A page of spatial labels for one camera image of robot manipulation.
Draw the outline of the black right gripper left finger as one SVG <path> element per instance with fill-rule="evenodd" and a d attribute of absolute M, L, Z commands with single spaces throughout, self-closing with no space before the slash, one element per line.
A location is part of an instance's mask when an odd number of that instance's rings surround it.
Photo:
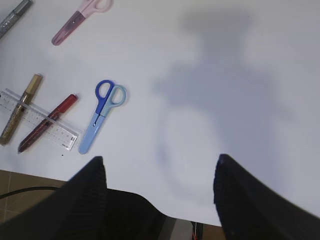
<path fill-rule="evenodd" d="M 101 240 L 107 202 L 103 158 L 94 157 L 46 199 L 0 226 L 2 240 Z"/>

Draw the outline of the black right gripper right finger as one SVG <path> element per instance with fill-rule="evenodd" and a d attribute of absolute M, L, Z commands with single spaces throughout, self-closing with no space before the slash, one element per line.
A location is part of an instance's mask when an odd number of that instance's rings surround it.
<path fill-rule="evenodd" d="M 319 217 L 286 200 L 227 154 L 218 158 L 215 208 L 227 240 L 318 240 Z"/>

